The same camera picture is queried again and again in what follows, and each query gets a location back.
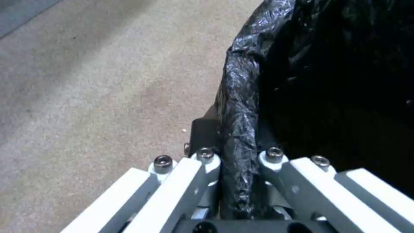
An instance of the trash bag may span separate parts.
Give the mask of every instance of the trash bag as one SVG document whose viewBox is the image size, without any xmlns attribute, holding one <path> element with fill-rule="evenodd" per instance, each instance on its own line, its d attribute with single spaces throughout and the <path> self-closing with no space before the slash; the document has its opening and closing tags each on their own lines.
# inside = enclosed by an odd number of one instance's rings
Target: trash bag
<svg viewBox="0 0 414 233">
<path fill-rule="evenodd" d="M 366 167 L 412 195 L 403 173 L 414 160 L 413 6 L 265 0 L 254 11 L 227 50 L 215 101 L 222 219 L 267 218 L 261 122 L 290 159 Z"/>
</svg>

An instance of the floor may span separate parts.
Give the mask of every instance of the floor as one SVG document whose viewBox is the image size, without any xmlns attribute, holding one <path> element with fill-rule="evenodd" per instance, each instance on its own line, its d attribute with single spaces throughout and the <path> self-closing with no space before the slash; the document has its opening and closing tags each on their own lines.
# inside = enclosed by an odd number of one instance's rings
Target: floor
<svg viewBox="0 0 414 233">
<path fill-rule="evenodd" d="M 259 3 L 64 0 L 2 38 L 0 232 L 58 232 L 128 168 L 179 160 Z"/>
</svg>

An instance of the hex socket bolt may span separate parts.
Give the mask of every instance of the hex socket bolt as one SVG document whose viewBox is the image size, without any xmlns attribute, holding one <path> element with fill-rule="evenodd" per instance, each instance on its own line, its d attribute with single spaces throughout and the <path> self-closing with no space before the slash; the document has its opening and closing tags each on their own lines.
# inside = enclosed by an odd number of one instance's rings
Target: hex socket bolt
<svg viewBox="0 0 414 233">
<path fill-rule="evenodd" d="M 154 171 L 166 174 L 173 168 L 173 159 L 168 155 L 160 155 L 154 160 Z"/>
<path fill-rule="evenodd" d="M 329 166 L 331 163 L 329 159 L 321 156 L 321 155 L 314 155 L 310 158 L 313 163 L 315 163 L 318 167 L 320 167 L 324 171 L 328 171 Z"/>
<path fill-rule="evenodd" d="M 184 143 L 184 155 L 185 156 L 190 155 L 190 144 L 188 142 Z"/>
<path fill-rule="evenodd" d="M 211 148 L 202 147 L 197 150 L 197 160 L 201 161 L 202 163 L 211 163 L 214 156 L 214 152 Z"/>
<path fill-rule="evenodd" d="M 283 159 L 283 151 L 277 147 L 270 147 L 266 151 L 266 160 L 270 163 L 279 163 Z"/>
</svg>

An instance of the crumpled plastic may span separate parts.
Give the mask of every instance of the crumpled plastic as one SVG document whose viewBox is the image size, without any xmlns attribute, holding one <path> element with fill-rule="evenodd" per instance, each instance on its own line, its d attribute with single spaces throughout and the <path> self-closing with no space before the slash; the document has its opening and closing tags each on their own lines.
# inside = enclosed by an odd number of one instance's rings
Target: crumpled plastic
<svg viewBox="0 0 414 233">
<path fill-rule="evenodd" d="M 215 102 L 223 137 L 222 219 L 267 217 L 258 164 L 262 119 L 271 122 L 275 143 L 290 158 L 326 147 L 335 147 L 326 153 L 343 148 L 330 145 L 327 138 L 335 131 L 340 142 L 337 132 L 345 127 L 340 121 L 349 109 L 370 112 L 365 122 L 383 114 L 407 128 L 413 125 L 413 4 L 409 0 L 265 0 L 254 11 L 227 50 Z M 310 138 L 320 140 L 295 151 Z M 404 159 L 414 157 L 413 150 L 407 153 Z"/>
</svg>

